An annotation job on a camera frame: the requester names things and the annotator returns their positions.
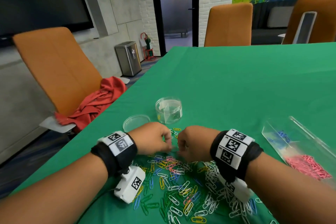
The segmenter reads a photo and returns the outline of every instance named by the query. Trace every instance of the red jacket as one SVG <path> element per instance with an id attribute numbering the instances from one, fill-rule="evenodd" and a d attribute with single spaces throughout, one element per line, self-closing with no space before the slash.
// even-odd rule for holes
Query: red jacket
<path id="1" fill-rule="evenodd" d="M 88 95 L 73 115 L 66 117 L 55 112 L 55 117 L 61 125 L 75 123 L 73 131 L 79 133 L 126 90 L 126 85 L 119 78 L 104 78 L 100 83 L 100 90 Z"/>

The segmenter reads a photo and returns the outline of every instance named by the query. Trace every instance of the forearm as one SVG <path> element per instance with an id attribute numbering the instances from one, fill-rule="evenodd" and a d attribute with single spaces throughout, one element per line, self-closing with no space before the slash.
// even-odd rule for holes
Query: forearm
<path id="1" fill-rule="evenodd" d="M 107 181 L 103 161 L 89 153 L 8 197 L 0 216 L 8 224 L 73 224 Z"/>
<path id="2" fill-rule="evenodd" d="M 245 182 L 280 223 L 336 221 L 336 192 L 262 153 L 250 162 Z"/>

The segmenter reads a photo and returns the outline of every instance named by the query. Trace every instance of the red fire extinguisher stand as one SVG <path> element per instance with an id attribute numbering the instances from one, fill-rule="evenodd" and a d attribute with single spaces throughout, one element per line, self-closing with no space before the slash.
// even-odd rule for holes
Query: red fire extinguisher stand
<path id="1" fill-rule="evenodd" d="M 148 38 L 148 35 L 145 32 L 143 32 L 140 35 L 141 39 L 142 39 L 142 35 L 145 35 L 143 37 L 143 39 L 145 40 L 145 42 L 147 44 L 147 46 L 142 47 L 143 57 L 145 58 L 146 61 L 156 60 L 156 57 L 154 57 L 154 55 L 153 55 L 153 48 L 150 48 L 150 42 L 151 42 L 150 38 Z"/>

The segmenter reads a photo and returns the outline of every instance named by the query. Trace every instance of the left hand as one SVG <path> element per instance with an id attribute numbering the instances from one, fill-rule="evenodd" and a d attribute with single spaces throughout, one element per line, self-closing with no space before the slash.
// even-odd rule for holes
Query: left hand
<path id="1" fill-rule="evenodd" d="M 170 152 L 172 149 L 170 130 L 159 122 L 146 123 L 128 134 L 133 138 L 140 155 Z"/>

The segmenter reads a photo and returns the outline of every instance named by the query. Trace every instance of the hand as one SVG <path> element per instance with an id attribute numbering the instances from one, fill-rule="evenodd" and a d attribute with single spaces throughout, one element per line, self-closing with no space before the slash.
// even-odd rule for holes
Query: hand
<path id="1" fill-rule="evenodd" d="M 155 154 L 158 151 L 170 152 L 172 149 L 169 128 L 159 122 L 150 122 L 128 133 L 134 140 L 138 154 Z"/>
<path id="2" fill-rule="evenodd" d="M 188 162 L 212 161 L 210 147 L 220 131 L 201 126 L 189 126 L 177 138 L 180 155 Z"/>

